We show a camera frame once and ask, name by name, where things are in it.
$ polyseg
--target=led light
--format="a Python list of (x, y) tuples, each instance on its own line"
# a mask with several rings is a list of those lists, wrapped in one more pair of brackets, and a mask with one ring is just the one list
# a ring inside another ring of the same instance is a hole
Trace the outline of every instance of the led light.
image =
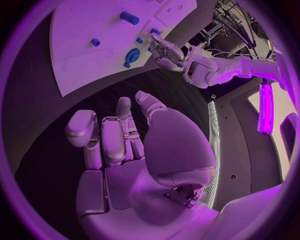
[(259, 117), (257, 131), (271, 134), (274, 124), (274, 101), (271, 84), (263, 83), (259, 88)]

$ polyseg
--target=robotic hand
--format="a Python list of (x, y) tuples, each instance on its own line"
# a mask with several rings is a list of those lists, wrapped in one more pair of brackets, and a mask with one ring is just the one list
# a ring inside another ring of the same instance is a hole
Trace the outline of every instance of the robotic hand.
[(281, 84), (281, 75), (276, 62), (250, 59), (237, 56), (233, 59), (205, 57), (204, 50), (191, 46), (188, 59), (179, 47), (162, 39), (156, 33), (151, 34), (149, 51), (158, 66), (170, 71), (182, 72), (183, 78), (194, 86), (205, 89), (208, 86), (229, 82), (234, 76), (251, 78), (252, 76), (275, 80)]

